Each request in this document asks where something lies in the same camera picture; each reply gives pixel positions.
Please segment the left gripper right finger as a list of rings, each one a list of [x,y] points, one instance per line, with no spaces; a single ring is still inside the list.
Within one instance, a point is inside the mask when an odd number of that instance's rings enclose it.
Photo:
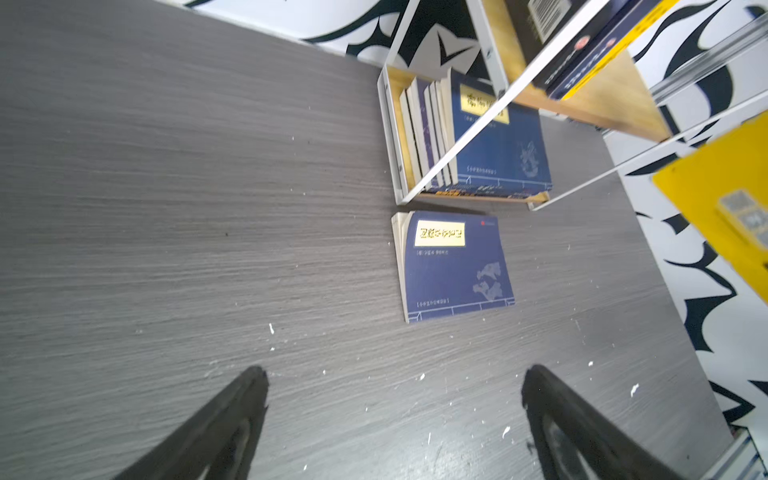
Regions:
[[[524,377],[522,405],[546,479],[678,479],[547,367]]]

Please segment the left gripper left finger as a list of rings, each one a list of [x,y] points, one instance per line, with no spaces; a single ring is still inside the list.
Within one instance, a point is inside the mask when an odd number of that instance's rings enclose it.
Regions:
[[[246,368],[119,479],[246,479],[259,443],[269,380]]]

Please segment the yellow book with figure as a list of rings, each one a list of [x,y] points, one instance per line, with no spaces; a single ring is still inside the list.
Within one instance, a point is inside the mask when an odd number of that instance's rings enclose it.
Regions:
[[[626,27],[630,30],[602,57],[594,56],[589,62],[581,64],[581,68],[562,81],[547,96],[553,100],[571,98],[621,51],[627,48],[637,37],[659,20],[667,11],[677,4],[677,1],[637,1],[637,5],[625,19]]]

